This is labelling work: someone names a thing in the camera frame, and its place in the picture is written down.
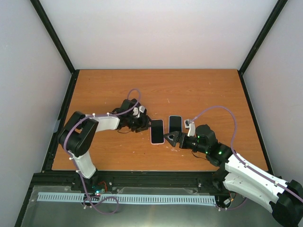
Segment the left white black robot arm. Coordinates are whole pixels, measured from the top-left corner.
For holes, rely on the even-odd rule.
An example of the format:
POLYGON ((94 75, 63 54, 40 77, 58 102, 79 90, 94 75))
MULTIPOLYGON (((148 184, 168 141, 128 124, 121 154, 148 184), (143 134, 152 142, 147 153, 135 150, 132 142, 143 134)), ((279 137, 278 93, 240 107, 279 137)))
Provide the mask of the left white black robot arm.
POLYGON ((136 99, 125 99, 121 106, 113 111, 95 115, 83 114, 76 111, 58 135, 58 143, 68 153, 77 172, 83 177, 82 185, 87 190, 94 190, 98 186, 97 171, 93 165, 89 148, 95 133, 107 130, 120 130, 127 127, 136 133, 145 131, 151 126, 151 119, 147 109, 136 99))

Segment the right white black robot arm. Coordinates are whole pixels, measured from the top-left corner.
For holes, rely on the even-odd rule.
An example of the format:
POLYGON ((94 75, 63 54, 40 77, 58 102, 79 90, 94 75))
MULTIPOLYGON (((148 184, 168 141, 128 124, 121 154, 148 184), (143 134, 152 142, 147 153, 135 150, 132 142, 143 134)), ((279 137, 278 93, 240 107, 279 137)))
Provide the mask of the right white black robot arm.
POLYGON ((217 190, 235 192, 254 201, 284 227, 296 227, 303 218, 303 187, 253 165, 240 154, 220 142, 208 125, 199 125, 188 133, 174 131, 164 138, 175 147, 205 154, 218 170, 213 174, 217 190))

